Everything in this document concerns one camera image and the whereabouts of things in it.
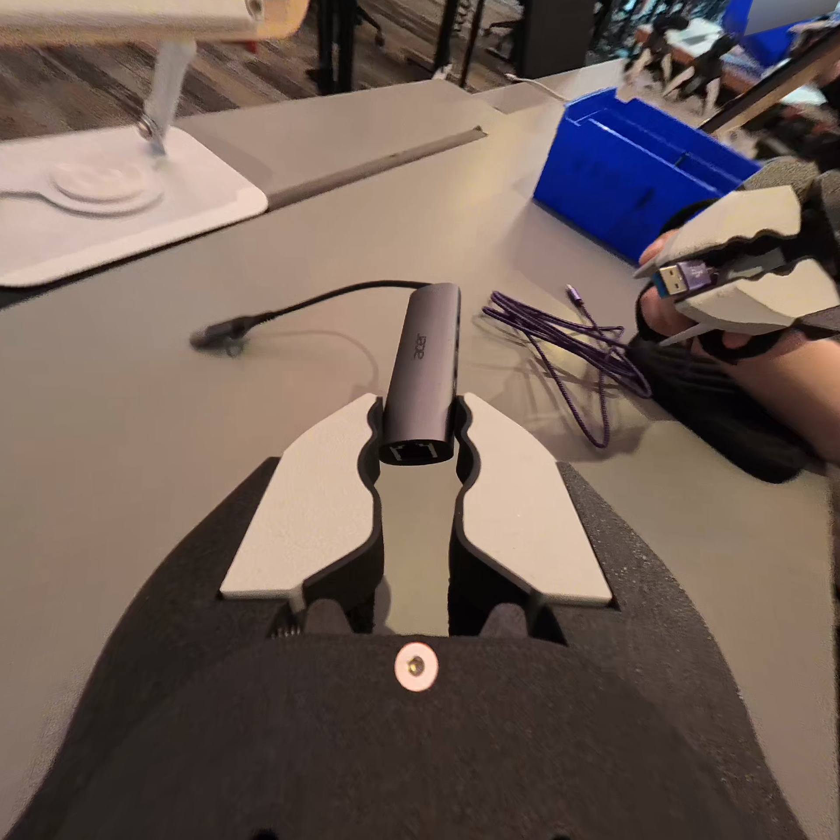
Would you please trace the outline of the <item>grey USB hub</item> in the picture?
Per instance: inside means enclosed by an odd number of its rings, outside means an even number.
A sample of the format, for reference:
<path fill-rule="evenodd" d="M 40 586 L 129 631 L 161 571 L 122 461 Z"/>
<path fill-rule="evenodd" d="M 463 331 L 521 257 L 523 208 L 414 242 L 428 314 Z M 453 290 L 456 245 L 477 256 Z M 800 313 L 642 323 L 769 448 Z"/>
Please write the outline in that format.
<path fill-rule="evenodd" d="M 232 351 L 258 327 L 349 294 L 411 291 L 386 394 L 379 458 L 391 466 L 429 466 L 452 459 L 455 441 L 460 288 L 450 283 L 369 280 L 323 292 L 290 306 L 237 316 L 194 331 L 197 351 Z"/>

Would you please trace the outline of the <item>black wrist rest pad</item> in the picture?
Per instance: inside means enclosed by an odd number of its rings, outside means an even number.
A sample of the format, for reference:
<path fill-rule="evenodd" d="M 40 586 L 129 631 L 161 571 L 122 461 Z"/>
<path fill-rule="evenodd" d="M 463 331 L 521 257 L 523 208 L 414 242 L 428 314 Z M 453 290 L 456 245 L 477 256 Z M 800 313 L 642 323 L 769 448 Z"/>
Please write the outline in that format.
<path fill-rule="evenodd" d="M 778 485 L 817 466 L 813 448 L 717 361 L 678 345 L 662 348 L 639 335 L 626 355 L 645 378 L 654 403 L 751 477 Z"/>

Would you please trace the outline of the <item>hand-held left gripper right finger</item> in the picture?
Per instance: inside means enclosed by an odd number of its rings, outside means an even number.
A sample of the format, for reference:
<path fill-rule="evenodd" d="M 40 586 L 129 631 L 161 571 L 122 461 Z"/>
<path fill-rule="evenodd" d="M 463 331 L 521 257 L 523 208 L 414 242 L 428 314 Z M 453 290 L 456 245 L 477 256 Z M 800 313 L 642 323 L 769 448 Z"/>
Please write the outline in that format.
<path fill-rule="evenodd" d="M 527 608 L 605 607 L 613 592 L 556 458 L 525 427 L 469 392 L 457 401 L 460 489 L 453 561 L 489 573 Z"/>

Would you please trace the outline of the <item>blue plastic bin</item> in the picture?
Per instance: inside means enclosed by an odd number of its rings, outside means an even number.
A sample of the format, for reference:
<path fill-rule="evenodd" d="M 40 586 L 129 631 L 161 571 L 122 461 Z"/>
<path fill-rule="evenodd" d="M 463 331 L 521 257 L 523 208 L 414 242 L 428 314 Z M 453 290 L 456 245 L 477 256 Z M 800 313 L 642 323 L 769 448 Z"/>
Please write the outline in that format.
<path fill-rule="evenodd" d="M 566 105 L 533 199 L 635 263 L 678 211 L 725 196 L 760 167 L 667 112 L 605 88 Z"/>

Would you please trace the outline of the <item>grey desk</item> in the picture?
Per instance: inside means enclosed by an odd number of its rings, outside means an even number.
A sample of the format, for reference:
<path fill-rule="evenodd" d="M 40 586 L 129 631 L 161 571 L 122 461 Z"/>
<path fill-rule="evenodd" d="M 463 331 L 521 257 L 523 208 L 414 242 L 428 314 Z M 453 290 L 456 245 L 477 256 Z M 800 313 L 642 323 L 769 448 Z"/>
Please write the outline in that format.
<path fill-rule="evenodd" d="M 632 327 L 631 268 L 536 205 L 562 113 L 528 86 L 384 89 L 483 139 L 110 269 L 2 311 L 2 834 L 156 566 L 265 458 L 384 394 L 404 290 L 355 292 L 255 331 L 237 358 L 202 326 L 365 280 L 460 285 L 458 385 L 571 464 L 665 562 L 728 661 L 810 838 L 838 838 L 831 484 L 743 474 L 655 406 L 610 401 L 585 445 L 530 354 L 480 310 L 494 290 L 567 312 L 573 284 Z"/>

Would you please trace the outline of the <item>person's right hand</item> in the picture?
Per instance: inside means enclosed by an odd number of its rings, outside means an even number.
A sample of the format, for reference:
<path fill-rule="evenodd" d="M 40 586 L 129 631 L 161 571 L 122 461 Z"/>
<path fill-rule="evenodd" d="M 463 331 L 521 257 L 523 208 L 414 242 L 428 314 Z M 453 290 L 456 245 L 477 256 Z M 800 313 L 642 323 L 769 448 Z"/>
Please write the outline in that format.
<path fill-rule="evenodd" d="M 656 257 L 670 238 L 656 238 L 639 258 L 642 266 Z M 661 299 L 655 288 L 637 299 L 641 318 L 656 333 L 670 337 L 688 330 L 693 321 Z M 819 459 L 839 466 L 839 346 L 832 339 L 809 341 L 801 332 L 786 332 L 770 352 L 736 364 L 709 356 L 698 339 L 690 351 L 723 370 L 769 414 L 809 444 Z"/>

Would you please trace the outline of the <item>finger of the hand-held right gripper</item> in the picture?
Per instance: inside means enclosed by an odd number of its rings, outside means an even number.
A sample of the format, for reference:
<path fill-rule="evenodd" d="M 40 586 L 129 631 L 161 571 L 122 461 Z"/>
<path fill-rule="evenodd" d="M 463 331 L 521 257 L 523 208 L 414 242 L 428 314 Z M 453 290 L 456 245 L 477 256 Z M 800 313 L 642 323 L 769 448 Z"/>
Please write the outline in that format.
<path fill-rule="evenodd" d="M 769 270 L 746 257 L 714 267 L 698 259 L 659 269 L 659 296 L 693 321 L 663 340 L 674 344 L 708 333 L 751 338 L 788 329 L 838 307 L 838 286 L 814 259 Z"/>
<path fill-rule="evenodd" d="M 651 277 L 681 261 L 721 264 L 731 255 L 747 253 L 755 243 L 792 240 L 801 231 L 802 205 L 791 186 L 730 192 L 676 229 L 634 277 Z"/>

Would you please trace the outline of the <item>instruction sheet on stand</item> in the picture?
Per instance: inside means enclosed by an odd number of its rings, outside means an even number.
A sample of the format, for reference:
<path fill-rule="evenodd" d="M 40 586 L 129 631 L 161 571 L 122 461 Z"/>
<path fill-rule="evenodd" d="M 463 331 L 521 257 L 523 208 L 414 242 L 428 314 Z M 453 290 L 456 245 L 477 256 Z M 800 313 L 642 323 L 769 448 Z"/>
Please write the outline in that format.
<path fill-rule="evenodd" d="M 2 1 L 2 46 L 285 39 L 308 1 Z"/>

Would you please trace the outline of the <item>white document stand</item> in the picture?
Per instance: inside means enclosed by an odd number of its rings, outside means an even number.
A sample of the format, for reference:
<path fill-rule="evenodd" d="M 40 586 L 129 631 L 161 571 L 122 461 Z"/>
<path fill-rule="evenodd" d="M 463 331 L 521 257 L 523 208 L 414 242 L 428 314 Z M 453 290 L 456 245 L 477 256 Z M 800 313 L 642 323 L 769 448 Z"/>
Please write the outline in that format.
<path fill-rule="evenodd" d="M 137 128 L 3 141 L 1 284 L 40 287 L 260 215 L 268 199 L 172 127 L 196 42 L 160 44 Z"/>

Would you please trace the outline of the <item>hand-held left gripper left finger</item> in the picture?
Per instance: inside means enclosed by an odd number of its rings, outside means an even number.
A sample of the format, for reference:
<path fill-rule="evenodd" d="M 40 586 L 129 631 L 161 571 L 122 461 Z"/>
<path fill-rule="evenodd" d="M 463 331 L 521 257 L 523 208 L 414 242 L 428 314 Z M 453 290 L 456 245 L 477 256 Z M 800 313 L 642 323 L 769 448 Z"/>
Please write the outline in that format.
<path fill-rule="evenodd" d="M 383 575 L 375 490 L 382 399 L 363 394 L 310 427 L 281 455 L 219 588 L 226 600 L 321 599 L 350 609 Z"/>

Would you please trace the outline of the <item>idle black gripper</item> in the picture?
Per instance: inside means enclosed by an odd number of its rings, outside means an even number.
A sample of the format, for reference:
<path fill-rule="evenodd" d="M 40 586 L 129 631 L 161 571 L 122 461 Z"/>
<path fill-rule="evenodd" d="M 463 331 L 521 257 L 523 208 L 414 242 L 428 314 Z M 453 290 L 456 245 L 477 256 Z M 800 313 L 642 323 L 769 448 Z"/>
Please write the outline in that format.
<path fill-rule="evenodd" d="M 668 33 L 684 28 L 682 18 L 673 15 L 661 15 L 652 23 L 651 32 L 640 47 L 635 57 L 627 60 L 623 74 L 623 84 L 634 87 L 644 70 L 654 81 L 660 84 L 660 91 L 665 92 L 670 83 L 673 58 L 671 55 Z"/>
<path fill-rule="evenodd" d="M 676 97 L 679 101 L 690 98 L 700 100 L 700 114 L 709 118 L 716 111 L 721 88 L 723 57 L 739 42 L 737 35 L 720 36 L 703 54 L 673 77 L 662 91 L 664 99 Z"/>

